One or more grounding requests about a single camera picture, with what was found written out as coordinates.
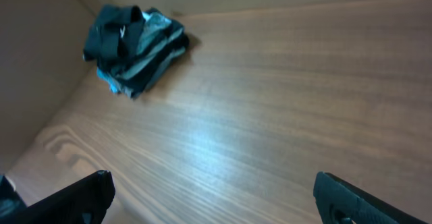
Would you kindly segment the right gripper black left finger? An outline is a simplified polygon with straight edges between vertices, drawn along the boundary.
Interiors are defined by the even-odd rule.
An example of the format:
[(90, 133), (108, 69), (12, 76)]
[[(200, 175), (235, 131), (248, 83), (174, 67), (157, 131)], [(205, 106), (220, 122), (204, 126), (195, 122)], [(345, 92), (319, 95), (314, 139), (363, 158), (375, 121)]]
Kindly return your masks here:
[(1, 176), (1, 224), (101, 224), (115, 197), (112, 174), (99, 170), (28, 206)]

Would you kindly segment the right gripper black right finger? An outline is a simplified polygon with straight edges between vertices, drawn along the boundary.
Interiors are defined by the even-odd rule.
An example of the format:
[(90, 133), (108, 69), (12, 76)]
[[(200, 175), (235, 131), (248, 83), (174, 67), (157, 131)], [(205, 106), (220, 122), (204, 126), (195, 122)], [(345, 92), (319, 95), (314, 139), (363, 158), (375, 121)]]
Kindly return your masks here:
[(331, 173), (318, 172), (313, 196), (324, 224), (425, 224)]

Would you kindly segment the black t-shirt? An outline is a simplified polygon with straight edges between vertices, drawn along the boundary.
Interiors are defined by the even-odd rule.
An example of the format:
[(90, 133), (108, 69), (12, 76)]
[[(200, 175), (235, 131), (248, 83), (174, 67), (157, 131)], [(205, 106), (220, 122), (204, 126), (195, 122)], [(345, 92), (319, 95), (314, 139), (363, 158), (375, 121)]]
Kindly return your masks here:
[(134, 56), (145, 22), (137, 5), (104, 5), (89, 28), (83, 59), (116, 60)]

